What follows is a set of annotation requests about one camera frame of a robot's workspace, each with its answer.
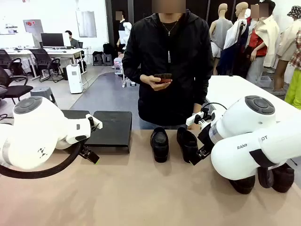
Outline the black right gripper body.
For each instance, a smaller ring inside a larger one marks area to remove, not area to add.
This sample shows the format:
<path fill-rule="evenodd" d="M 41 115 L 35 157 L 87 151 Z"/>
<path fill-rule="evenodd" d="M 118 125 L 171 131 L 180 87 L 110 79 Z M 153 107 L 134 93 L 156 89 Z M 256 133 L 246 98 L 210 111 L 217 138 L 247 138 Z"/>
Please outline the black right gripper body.
<path fill-rule="evenodd" d="M 211 138 L 209 136 L 209 130 L 211 128 L 211 125 L 208 124 L 206 127 L 204 127 L 201 132 L 198 135 L 198 139 L 203 144 L 201 147 L 202 151 L 205 152 L 211 152 L 213 148 L 213 142 L 211 141 Z"/>

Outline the person's left hand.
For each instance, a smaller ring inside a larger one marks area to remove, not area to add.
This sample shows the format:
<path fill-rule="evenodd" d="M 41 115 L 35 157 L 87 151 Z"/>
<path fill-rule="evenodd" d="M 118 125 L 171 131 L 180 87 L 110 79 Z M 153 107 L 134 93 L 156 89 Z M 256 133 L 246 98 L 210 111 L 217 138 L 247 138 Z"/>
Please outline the person's left hand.
<path fill-rule="evenodd" d="M 193 108 L 193 114 L 199 113 L 201 111 L 202 105 L 200 104 L 194 104 Z M 200 130 L 200 125 L 198 124 L 192 124 L 188 128 L 188 130 Z"/>

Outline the person's right hand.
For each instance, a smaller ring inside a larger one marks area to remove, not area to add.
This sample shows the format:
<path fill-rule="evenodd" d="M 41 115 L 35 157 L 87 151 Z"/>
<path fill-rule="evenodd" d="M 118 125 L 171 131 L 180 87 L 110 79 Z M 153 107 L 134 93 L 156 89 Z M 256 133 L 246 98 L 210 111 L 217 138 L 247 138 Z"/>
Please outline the person's right hand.
<path fill-rule="evenodd" d="M 147 76 L 142 74 L 140 76 L 140 80 L 141 82 L 148 84 L 154 91 L 166 89 L 171 84 L 171 82 L 161 83 L 161 79 L 158 77 L 154 77 L 153 75 Z"/>

